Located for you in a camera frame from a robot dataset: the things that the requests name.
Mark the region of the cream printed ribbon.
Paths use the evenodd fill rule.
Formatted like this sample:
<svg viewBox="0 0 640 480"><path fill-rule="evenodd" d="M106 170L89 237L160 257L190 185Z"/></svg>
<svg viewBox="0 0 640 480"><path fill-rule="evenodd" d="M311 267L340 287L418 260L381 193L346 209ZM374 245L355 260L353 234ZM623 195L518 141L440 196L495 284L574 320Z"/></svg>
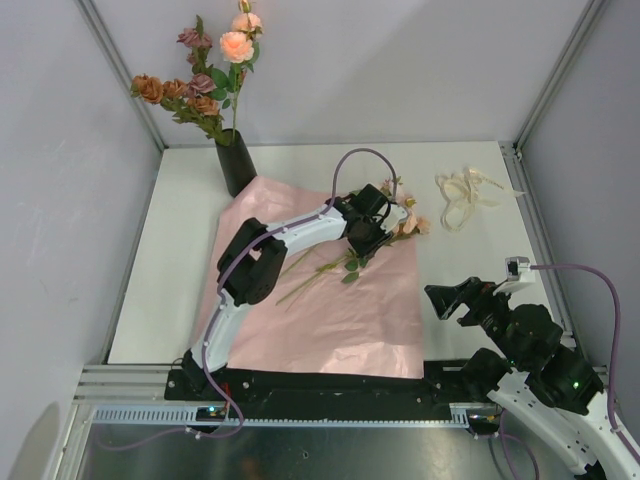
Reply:
<svg viewBox="0 0 640 480"><path fill-rule="evenodd" d="M440 225L450 233L463 230L479 207L494 208L500 205L499 201L481 195L483 185L489 185L515 199L524 195L523 191L514 190L471 167L464 167L460 173L451 175L438 174L435 184L445 201Z"/></svg>

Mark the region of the rust orange rose stem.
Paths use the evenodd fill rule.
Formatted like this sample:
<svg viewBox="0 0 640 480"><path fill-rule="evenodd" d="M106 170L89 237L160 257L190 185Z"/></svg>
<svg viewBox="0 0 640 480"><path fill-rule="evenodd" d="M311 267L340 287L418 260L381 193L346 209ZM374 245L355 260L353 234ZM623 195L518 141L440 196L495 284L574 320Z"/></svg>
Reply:
<svg viewBox="0 0 640 480"><path fill-rule="evenodd" d="M172 114L175 123L195 125L208 139L228 146L230 137L223 132L219 103L208 95L189 96L187 90L188 85L179 79L162 82L159 78L146 74L136 75L130 86L132 98L159 105Z"/></svg>

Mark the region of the pink wrapping paper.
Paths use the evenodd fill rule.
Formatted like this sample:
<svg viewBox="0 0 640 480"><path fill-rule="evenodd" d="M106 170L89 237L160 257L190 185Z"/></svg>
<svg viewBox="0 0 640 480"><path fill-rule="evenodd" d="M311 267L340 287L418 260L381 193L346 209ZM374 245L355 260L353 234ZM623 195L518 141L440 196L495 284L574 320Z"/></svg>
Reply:
<svg viewBox="0 0 640 480"><path fill-rule="evenodd" d="M419 234L382 247L348 280L348 243L326 195L264 177L254 179L219 217L210 270L191 339L205 331L218 303L217 262L241 224L268 230L293 225L283 272L265 300L250 308L228 367L289 373L397 378L423 374Z"/></svg>

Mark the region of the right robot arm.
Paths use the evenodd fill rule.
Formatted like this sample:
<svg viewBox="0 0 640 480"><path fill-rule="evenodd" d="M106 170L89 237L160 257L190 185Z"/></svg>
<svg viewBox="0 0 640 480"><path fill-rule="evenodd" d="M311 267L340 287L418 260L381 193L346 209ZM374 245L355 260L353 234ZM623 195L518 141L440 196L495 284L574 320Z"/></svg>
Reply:
<svg viewBox="0 0 640 480"><path fill-rule="evenodd" d="M594 368L562 344L563 330L545 306L510 307L511 295L534 280L470 277L456 286L426 286L439 319L466 305L459 324L480 327L495 345L464 364L463 393L513 415L555 449L578 479L638 478L639 446L609 412L609 391Z"/></svg>

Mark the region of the mauve rose stem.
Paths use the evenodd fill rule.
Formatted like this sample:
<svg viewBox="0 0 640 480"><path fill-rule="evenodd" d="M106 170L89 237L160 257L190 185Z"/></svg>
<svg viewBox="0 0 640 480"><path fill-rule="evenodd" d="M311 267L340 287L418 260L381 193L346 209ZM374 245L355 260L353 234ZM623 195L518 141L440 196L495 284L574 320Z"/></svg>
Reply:
<svg viewBox="0 0 640 480"><path fill-rule="evenodd" d="M192 77L187 82L187 94L208 95L214 100L214 92L217 88L215 80L212 77L213 66L208 63L208 54L213 46L211 37L204 31L204 22L197 15L195 26L185 28L178 35L178 43L187 47L190 52L187 61L191 65Z"/></svg>

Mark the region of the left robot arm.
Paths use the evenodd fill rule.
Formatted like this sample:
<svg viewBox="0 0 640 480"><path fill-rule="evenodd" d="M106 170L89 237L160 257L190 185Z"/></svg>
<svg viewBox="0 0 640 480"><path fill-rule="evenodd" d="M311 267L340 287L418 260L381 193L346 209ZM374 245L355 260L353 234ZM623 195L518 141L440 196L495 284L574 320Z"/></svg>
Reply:
<svg viewBox="0 0 640 480"><path fill-rule="evenodd" d="M407 218L406 209L371 184L357 194L334 196L324 205L287 221L241 225L218 261L217 301L203 332L184 354L186 387L197 398L214 397L217 372L251 307L274 290L288 257L316 245L345 239L358 260L371 259Z"/></svg>

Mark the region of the light pink rose stem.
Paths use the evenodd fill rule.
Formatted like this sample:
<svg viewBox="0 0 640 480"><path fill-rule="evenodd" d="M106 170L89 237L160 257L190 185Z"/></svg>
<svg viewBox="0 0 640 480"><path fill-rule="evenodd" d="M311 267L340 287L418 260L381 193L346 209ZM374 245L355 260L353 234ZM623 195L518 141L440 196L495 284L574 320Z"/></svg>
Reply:
<svg viewBox="0 0 640 480"><path fill-rule="evenodd" d="M374 186L384 193L390 201L406 207L409 213L410 211L414 212L415 200L402 195L402 182L399 178L391 177L383 181L383 183ZM281 279L296 269L296 267L321 244L345 241L346 246L342 253L351 248L347 239L343 236L347 222L342 213L342 199L349 194L358 193L363 187L355 189L343 196L337 195L329 198L324 204L311 212L288 221L283 221L277 225L281 231L276 235L276 238L285 243L287 256L297 257L296 260L290 262L290 264L281 271L279 274ZM360 259L368 260L370 263L373 257Z"/></svg>

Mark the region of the pale peach rose stem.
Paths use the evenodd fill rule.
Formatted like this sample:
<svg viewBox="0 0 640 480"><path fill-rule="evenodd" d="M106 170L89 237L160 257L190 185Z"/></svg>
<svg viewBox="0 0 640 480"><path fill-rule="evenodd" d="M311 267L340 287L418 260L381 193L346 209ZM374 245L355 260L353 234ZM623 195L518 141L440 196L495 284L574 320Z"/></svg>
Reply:
<svg viewBox="0 0 640 480"><path fill-rule="evenodd" d="M430 229L431 223L426 217L418 216L413 211L410 211L408 219L395 227L391 238L387 240L383 246L392 247L396 243L408 241L415 236L427 235L430 232ZM344 271L344 275L341 278L340 283L343 285L353 284L360 278L361 272L367 267L368 263L368 260L358 258L355 251L349 248L333 261L318 267L310 277L299 283L295 288L291 289L284 296L278 299L276 304L281 305L287 301L290 301L291 304L293 304L306 290L319 281L323 276L326 276L339 268Z"/></svg>

